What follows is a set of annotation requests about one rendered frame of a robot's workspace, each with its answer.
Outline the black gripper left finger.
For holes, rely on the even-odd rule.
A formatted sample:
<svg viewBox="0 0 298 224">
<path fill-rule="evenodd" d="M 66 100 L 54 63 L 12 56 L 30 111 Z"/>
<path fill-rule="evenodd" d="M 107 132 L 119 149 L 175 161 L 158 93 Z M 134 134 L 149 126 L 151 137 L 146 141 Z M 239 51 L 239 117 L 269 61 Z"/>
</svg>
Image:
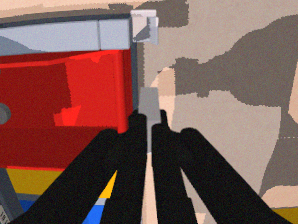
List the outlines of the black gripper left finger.
<svg viewBox="0 0 298 224">
<path fill-rule="evenodd" d="M 149 87 L 141 87 L 139 109 L 128 116 L 128 130 L 100 131 L 33 205 L 8 224 L 82 224 L 115 173 L 99 224 L 141 224 L 147 154 Z"/>
</svg>

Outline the dark grey metal shelf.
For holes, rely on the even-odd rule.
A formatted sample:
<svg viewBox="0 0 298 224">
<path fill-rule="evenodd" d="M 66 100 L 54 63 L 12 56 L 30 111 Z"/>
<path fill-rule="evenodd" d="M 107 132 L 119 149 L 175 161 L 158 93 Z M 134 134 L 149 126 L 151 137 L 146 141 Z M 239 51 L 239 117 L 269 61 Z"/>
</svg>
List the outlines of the dark grey metal shelf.
<svg viewBox="0 0 298 224">
<path fill-rule="evenodd" d="M 158 45 L 156 10 L 131 10 L 131 14 L 69 16 L 0 24 L 0 56 L 128 49 L 130 115 L 138 110 L 137 42 Z M 62 172 L 0 168 L 0 224 L 8 224 L 26 212 L 60 173 Z M 83 224 L 99 224 L 105 200 L 111 195 L 115 175 L 116 173 Z"/>
</svg>

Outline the red bin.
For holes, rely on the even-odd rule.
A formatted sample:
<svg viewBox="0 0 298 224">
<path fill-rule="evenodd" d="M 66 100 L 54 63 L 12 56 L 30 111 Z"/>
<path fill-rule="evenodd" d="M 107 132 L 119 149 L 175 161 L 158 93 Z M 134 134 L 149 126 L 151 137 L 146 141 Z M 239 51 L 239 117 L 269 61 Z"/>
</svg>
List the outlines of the red bin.
<svg viewBox="0 0 298 224">
<path fill-rule="evenodd" d="M 0 68 L 0 168 L 64 171 L 101 130 L 128 130 L 127 50 L 0 56 Z"/>
</svg>

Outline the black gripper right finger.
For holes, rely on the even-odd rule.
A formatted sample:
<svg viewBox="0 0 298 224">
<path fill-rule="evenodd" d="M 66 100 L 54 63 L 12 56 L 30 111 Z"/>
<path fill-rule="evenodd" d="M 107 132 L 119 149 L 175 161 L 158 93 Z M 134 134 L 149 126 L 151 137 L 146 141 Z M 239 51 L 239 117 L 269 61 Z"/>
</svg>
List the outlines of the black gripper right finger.
<svg viewBox="0 0 298 224">
<path fill-rule="evenodd" d="M 181 169 L 217 224 L 293 224 L 272 211 L 197 129 L 170 129 L 158 87 L 149 87 L 149 154 L 158 224 L 198 224 Z"/>
</svg>

